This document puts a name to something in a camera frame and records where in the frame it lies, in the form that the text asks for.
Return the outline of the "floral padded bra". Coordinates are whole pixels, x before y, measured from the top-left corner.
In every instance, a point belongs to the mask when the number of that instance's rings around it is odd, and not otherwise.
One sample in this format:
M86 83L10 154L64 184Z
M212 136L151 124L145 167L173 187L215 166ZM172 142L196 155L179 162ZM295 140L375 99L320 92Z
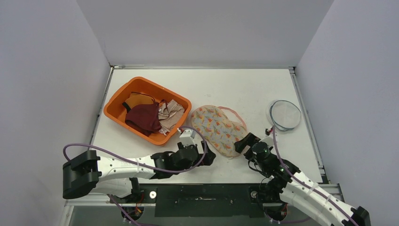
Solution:
M204 105L193 111L190 122L220 154L228 158L240 156L234 144L242 140L248 130L236 111L224 106Z

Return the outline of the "dark red bra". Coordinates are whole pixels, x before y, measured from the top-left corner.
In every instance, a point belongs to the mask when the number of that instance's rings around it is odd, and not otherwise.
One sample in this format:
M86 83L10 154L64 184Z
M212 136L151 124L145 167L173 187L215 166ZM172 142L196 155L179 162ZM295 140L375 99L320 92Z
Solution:
M153 101L152 104L138 104L133 107L126 102L122 105L127 110L125 123L130 127L138 128L146 136L158 132L162 128L158 117L159 102Z

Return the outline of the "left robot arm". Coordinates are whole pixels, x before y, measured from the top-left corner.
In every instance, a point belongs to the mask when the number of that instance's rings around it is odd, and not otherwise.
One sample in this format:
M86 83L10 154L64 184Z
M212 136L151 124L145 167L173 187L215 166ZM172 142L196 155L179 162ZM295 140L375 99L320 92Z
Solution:
M123 158L114 153L100 156L99 147L63 164L63 198L81 198L89 193L111 194L133 203L140 198L139 178L167 179L199 166L212 165L216 154L207 143L178 143L176 152L165 151L140 158Z

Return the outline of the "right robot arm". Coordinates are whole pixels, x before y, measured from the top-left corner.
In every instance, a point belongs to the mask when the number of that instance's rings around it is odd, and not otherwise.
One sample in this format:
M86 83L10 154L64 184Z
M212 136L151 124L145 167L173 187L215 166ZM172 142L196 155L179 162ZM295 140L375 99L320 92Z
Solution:
M369 212L336 199L317 182L288 160L281 157L276 134L260 139L248 133L235 142L234 148L249 162L259 166L261 174L271 180L266 184L266 196L272 202L284 202L296 207L322 226L369 226Z

